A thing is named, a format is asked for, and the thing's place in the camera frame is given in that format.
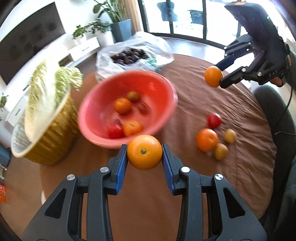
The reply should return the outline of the person right hand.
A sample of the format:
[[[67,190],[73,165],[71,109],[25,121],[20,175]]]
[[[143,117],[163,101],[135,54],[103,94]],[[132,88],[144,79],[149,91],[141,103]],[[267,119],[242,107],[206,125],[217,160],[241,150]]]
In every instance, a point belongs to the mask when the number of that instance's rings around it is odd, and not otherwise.
[[[270,82],[276,85],[277,87],[283,87],[286,84],[286,79],[285,77],[283,78],[275,77],[272,80],[270,80]]]

